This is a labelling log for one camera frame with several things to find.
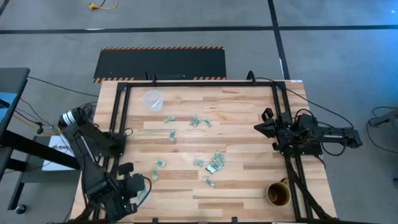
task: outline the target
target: wooden plank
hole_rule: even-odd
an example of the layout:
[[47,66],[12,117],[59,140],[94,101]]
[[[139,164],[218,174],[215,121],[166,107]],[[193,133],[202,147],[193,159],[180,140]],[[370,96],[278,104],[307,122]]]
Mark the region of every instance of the wooden plank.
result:
[[[94,122],[103,131],[109,128],[117,83],[104,82],[101,87]],[[286,82],[286,86],[305,97],[303,83]],[[143,105],[142,97],[149,90],[164,94],[162,111],[153,112]],[[300,108],[308,109],[303,99],[290,92],[288,97],[293,114]],[[157,167],[159,178],[152,182],[147,200],[136,214],[121,222],[151,222],[154,217],[160,222],[230,222],[231,217],[238,217],[241,222],[294,221],[292,202],[276,208],[263,197],[264,188],[287,175],[284,158],[272,148],[275,139],[267,139],[253,129],[262,122],[261,113],[267,107],[274,108],[274,102],[271,88],[266,86],[132,88],[126,127],[134,133],[127,137],[120,164],[133,162],[134,172],[150,178],[156,159],[165,161],[166,167]],[[209,128],[205,123],[197,128],[190,126],[188,121],[195,115],[210,118],[213,126]],[[165,124],[163,119],[168,116],[175,116],[176,120]],[[171,129],[176,131],[174,142],[169,140]],[[206,165],[216,150],[226,158],[221,171],[210,174],[204,167],[193,165],[194,159],[203,159]],[[335,217],[323,164],[313,156],[302,156],[302,160],[309,191]],[[203,181],[206,176],[215,183],[214,188]],[[84,209],[80,189],[79,183],[72,218]],[[301,193],[298,195],[305,217]]]

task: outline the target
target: brown mug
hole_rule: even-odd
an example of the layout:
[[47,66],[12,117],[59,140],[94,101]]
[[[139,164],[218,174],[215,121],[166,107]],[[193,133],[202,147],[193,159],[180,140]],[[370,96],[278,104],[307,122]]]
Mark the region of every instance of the brown mug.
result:
[[264,189],[264,197],[276,207],[284,207],[290,202],[290,190],[286,186],[286,178],[274,182]]

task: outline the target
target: black metal frame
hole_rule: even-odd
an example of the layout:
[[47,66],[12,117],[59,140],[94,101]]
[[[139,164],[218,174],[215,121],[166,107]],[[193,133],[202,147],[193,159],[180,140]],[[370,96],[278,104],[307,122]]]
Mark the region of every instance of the black metal frame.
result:
[[[287,91],[285,88],[285,82],[270,82],[270,81],[261,81],[258,82],[256,81],[256,78],[253,74],[252,71],[249,72],[246,81],[241,81],[241,82],[234,82],[234,81],[228,81],[228,80],[222,80],[222,81],[208,81],[208,80],[195,80],[195,81],[184,81],[184,82],[175,82],[175,81],[158,81],[156,78],[156,75],[152,76],[152,81],[148,80],[146,82],[139,82],[139,83],[118,83],[118,87],[116,89],[116,95],[115,95],[115,100],[114,100],[114,105],[113,105],[113,112],[112,112],[112,117],[111,117],[111,123],[109,125],[109,132],[114,133],[115,132],[115,125],[116,125],[116,118],[118,114],[118,106],[120,104],[120,97],[122,91],[125,91],[124,95],[124,102],[123,102],[123,108],[122,108],[122,113],[121,113],[121,122],[120,122],[120,127],[119,127],[119,133],[124,131],[125,128],[125,123],[126,123],[126,118],[127,118],[127,109],[129,106],[129,98],[130,98],[130,92],[132,87],[154,87],[154,86],[168,86],[168,87],[173,87],[173,86],[269,86],[272,89],[272,95],[274,98],[274,103],[275,103],[275,110],[277,113],[277,116],[281,114],[281,108],[280,108],[280,103],[279,103],[279,96],[278,96],[278,87],[279,90],[282,92],[282,98],[284,101],[284,107],[286,112],[289,113],[290,117],[292,117],[292,113],[290,111],[290,105],[289,105],[289,99],[287,97]],[[113,175],[116,175],[113,170],[119,165],[119,157],[114,158],[114,164],[112,167],[111,173]],[[297,165],[297,170],[298,170],[298,175],[300,177],[301,182],[304,184],[305,187],[307,187],[306,182],[305,182],[305,176],[304,176],[304,170],[303,170],[303,165],[301,161],[300,155],[295,157],[296,160],[296,165]],[[285,164],[290,163],[290,157],[285,156]],[[103,166],[105,169],[108,168],[109,165],[109,158],[106,157],[104,158]],[[296,221],[301,219],[301,213],[300,213],[300,207],[299,207],[299,201],[297,198],[297,191],[295,188],[294,181],[291,179],[290,175],[289,177],[289,187],[290,191],[292,194],[292,205],[294,208],[294,213],[295,213],[295,219]],[[307,213],[307,218],[312,219],[312,209],[306,199],[304,199],[305,202],[305,210]],[[94,219],[98,219],[99,216],[99,210],[94,211]]]

